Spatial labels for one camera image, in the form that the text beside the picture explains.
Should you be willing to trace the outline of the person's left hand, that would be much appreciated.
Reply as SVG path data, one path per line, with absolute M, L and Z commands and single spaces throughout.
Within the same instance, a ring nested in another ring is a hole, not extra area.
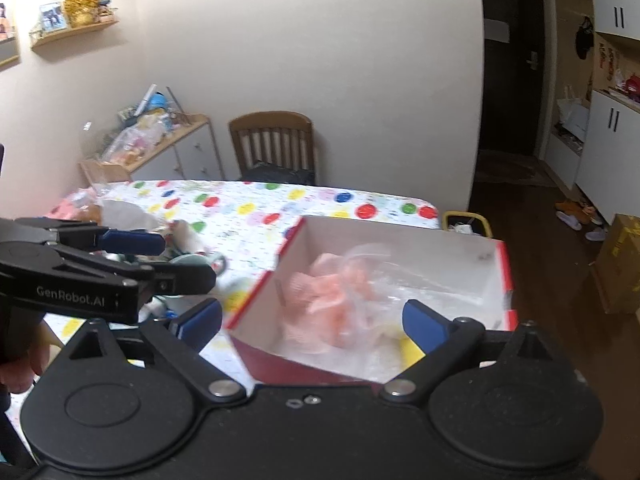
M 9 393 L 27 391 L 49 364 L 51 331 L 43 317 L 17 308 L 1 315 L 1 385 Z

